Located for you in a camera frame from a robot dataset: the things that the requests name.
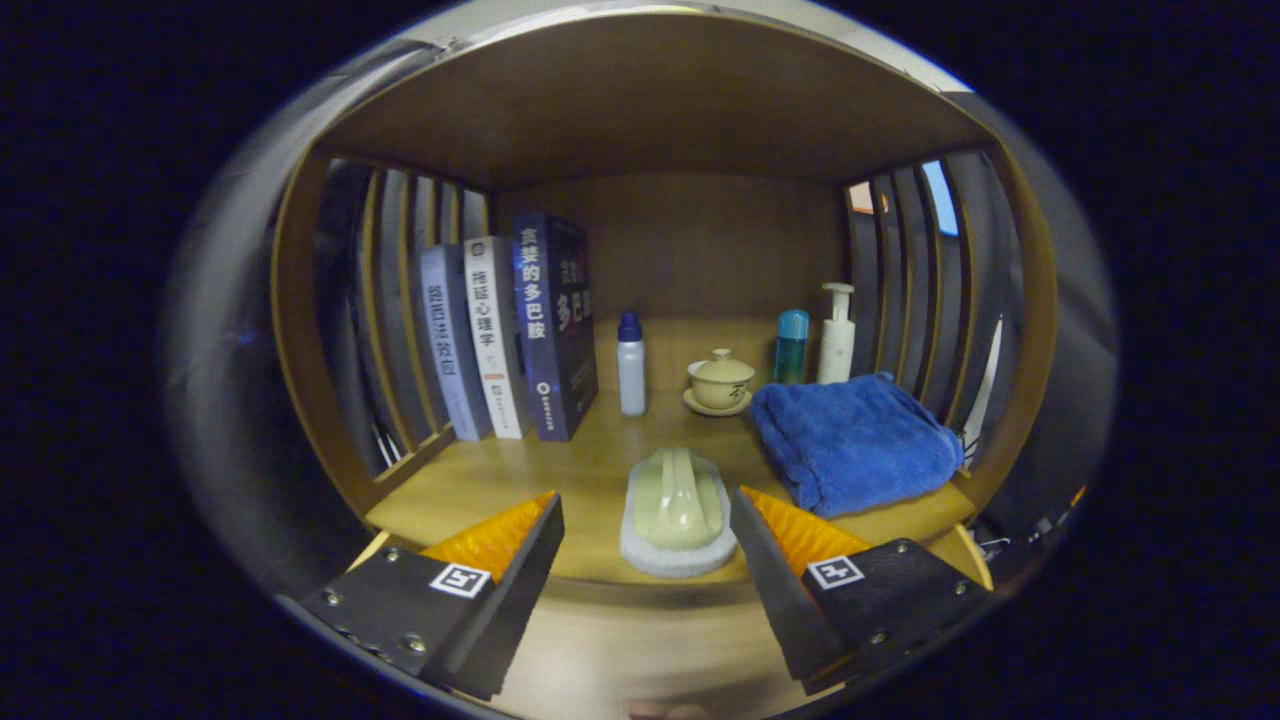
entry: folded towel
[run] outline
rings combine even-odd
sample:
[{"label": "folded towel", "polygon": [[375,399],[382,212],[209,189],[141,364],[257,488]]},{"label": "folded towel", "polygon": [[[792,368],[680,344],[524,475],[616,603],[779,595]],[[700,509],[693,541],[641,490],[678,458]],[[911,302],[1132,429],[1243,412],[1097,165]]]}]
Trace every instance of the folded towel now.
[{"label": "folded towel", "polygon": [[751,416],[795,503],[822,518],[934,491],[964,464],[964,446],[892,382],[760,388]]}]

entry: bolt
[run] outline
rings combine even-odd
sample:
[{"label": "bolt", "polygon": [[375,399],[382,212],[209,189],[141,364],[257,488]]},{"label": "bolt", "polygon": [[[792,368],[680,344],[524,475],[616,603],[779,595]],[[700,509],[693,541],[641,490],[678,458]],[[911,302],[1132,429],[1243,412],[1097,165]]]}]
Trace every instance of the bolt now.
[{"label": "bolt", "polygon": [[412,633],[401,638],[401,644],[403,644],[406,650],[408,650],[413,655],[422,655],[424,652],[426,652],[426,643],[422,642],[422,638]]}]

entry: pump bottle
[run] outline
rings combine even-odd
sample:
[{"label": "pump bottle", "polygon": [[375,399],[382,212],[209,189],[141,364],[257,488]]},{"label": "pump bottle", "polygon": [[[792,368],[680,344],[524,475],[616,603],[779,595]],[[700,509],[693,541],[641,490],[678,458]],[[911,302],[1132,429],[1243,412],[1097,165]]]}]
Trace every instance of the pump bottle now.
[{"label": "pump bottle", "polygon": [[831,318],[822,322],[822,347],[818,351],[818,383],[842,383],[849,379],[854,361],[854,334],[858,325],[849,319],[854,286],[823,283],[831,291]]}]

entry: book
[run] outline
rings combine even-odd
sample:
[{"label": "book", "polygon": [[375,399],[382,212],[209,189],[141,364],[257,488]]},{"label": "book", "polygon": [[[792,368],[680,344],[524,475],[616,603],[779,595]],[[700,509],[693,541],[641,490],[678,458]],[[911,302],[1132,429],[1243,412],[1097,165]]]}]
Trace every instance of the book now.
[{"label": "book", "polygon": [[529,413],[525,352],[516,322],[511,245],[493,236],[462,243],[471,340],[493,432],[518,439],[534,427]]},{"label": "book", "polygon": [[599,391],[586,233],[545,213],[515,218],[512,270],[538,437],[568,442]]},{"label": "book", "polygon": [[435,356],[444,406],[458,439],[479,441],[493,429],[471,342],[466,270],[461,245],[436,245],[422,252],[422,302],[426,334]]}]

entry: white book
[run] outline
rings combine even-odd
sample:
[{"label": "white book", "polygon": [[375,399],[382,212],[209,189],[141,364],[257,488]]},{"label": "white book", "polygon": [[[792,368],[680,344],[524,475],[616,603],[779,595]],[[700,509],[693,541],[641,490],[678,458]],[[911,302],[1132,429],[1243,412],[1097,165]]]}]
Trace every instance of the white book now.
[{"label": "white book", "polygon": [[518,439],[532,429],[534,418],[520,357],[511,243],[494,236],[477,237],[463,243],[462,255],[471,340],[493,430],[500,438]]}]

